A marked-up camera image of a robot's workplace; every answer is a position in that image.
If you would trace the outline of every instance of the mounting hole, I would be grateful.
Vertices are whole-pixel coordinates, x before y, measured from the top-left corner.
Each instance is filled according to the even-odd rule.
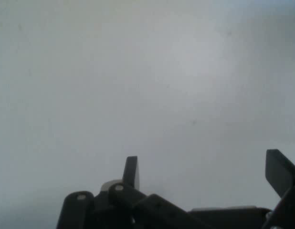
[[[122,185],[117,185],[116,187],[115,187],[115,190],[116,191],[122,191],[124,189],[124,187],[122,186]]]
[[[77,197],[76,197],[77,200],[84,200],[86,199],[86,195],[84,194],[79,194]]]

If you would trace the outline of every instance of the black mechanical arm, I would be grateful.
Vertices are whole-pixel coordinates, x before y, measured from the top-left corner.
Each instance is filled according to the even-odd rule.
[[[274,210],[256,207],[186,212],[139,189],[137,157],[126,160],[122,180],[103,184],[94,197],[68,195],[57,229],[295,229],[295,166],[277,149],[266,152],[265,175],[281,197]]]

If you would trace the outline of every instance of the white wall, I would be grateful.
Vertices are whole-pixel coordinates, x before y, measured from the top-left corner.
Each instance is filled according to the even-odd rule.
[[[295,162],[295,0],[0,0],[0,228],[55,228],[121,178],[189,210],[279,198]]]

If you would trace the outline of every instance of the black plastic part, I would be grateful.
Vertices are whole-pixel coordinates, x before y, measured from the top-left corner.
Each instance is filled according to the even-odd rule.
[[[266,221],[266,208],[223,208],[189,212],[217,229],[259,229]]]
[[[136,223],[154,229],[212,229],[209,225],[176,207],[165,199],[143,193],[126,184],[116,184],[109,189],[109,199],[113,204],[124,207]]]
[[[265,176],[282,197],[295,183],[295,165],[278,149],[269,149],[266,151]]]
[[[83,229],[88,206],[93,200],[92,193],[74,192],[68,195],[63,203],[57,229]]]
[[[295,165],[279,150],[268,150],[265,175],[282,198],[268,217],[265,208],[187,213],[157,195],[139,192],[137,157],[128,157],[122,183],[95,198],[86,191],[66,197],[57,229],[295,229]]]
[[[123,183],[139,190],[139,167],[137,156],[127,157],[122,180]]]
[[[262,229],[271,229],[275,226],[295,229],[295,186],[285,193]]]
[[[117,191],[116,186],[122,186],[123,190]],[[134,205],[144,199],[146,195],[134,189],[133,187],[120,183],[110,187],[108,191],[108,198],[110,202],[118,207],[122,207],[124,210],[132,211]]]

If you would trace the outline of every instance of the gray background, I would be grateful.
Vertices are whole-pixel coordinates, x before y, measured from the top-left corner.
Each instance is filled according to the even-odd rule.
[[[295,162],[295,0],[0,0],[0,228],[55,228],[138,155],[185,210],[278,196]]]

